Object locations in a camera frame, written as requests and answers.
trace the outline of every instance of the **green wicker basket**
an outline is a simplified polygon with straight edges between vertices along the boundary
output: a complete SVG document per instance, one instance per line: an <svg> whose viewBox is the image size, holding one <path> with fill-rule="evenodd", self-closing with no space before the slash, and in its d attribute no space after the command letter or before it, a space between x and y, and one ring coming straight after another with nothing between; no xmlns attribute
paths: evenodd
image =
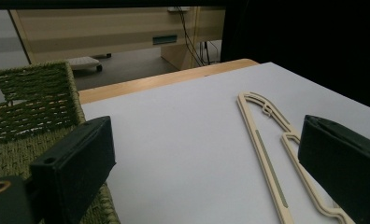
<svg viewBox="0 0 370 224"><path fill-rule="evenodd" d="M26 179L31 161L85 121L72 70L66 61L3 69L0 90L0 177ZM107 183L81 223L120 223Z"/></svg>

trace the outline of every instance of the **wooden table edge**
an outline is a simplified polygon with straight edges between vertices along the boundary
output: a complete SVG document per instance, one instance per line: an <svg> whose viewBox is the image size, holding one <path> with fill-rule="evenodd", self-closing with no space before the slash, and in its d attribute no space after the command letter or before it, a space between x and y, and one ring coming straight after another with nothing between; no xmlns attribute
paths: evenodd
<svg viewBox="0 0 370 224"><path fill-rule="evenodd" d="M217 63L204 67L197 67L154 77L145 77L132 81L79 91L79 100L80 103L84 105L136 91L149 90L164 85L191 80L199 77L207 77L257 64L258 63L254 62L251 59L240 59L227 63Z"/></svg>

